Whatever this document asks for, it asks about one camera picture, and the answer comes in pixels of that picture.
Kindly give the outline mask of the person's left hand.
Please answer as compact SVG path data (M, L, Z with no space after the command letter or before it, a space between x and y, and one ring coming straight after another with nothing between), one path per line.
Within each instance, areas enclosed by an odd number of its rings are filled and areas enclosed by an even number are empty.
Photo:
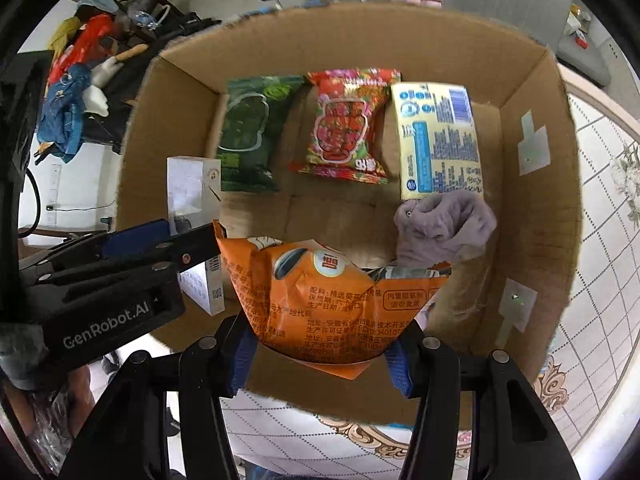
M36 429L34 410L26 398L26 391L43 382L53 386L61 375L38 370L47 350L43 342L42 330L38 325L1 325L1 371L6 380L3 387L18 422L28 436ZM68 431L76 438L84 426L88 415L96 405L90 389L91 375L87 365L68 373L63 385L68 387L66 422Z

